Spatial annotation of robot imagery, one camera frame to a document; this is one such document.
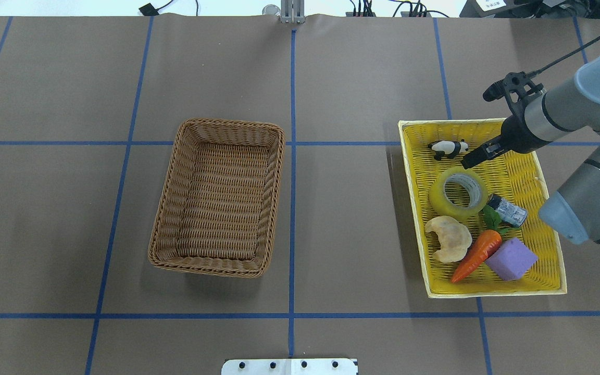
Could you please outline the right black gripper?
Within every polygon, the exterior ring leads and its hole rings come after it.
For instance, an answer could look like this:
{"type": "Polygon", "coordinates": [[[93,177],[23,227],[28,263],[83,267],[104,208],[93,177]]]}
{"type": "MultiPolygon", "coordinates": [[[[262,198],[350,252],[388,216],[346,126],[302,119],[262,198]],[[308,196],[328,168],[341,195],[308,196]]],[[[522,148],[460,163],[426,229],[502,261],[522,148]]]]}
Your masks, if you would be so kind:
{"type": "Polygon", "coordinates": [[[471,169],[506,152],[528,154],[538,148],[540,148],[540,139],[531,133],[524,120],[511,115],[502,123],[499,140],[488,140],[474,148],[464,155],[460,164],[464,169],[471,169]]]}

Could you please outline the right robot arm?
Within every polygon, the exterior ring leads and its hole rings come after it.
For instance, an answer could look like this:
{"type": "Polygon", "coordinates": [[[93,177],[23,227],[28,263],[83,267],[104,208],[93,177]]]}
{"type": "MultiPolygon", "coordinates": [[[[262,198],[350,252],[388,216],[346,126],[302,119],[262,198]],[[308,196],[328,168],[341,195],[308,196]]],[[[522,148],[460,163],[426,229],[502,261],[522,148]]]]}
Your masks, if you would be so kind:
{"type": "MultiPolygon", "coordinates": [[[[498,135],[464,156],[465,169],[506,153],[535,152],[584,128],[600,137],[600,56],[550,90],[534,83],[535,76],[510,72],[485,90],[487,102],[506,100],[510,116],[498,135]]],[[[538,216],[575,245],[600,245],[600,143],[548,197],[538,216]]]]}

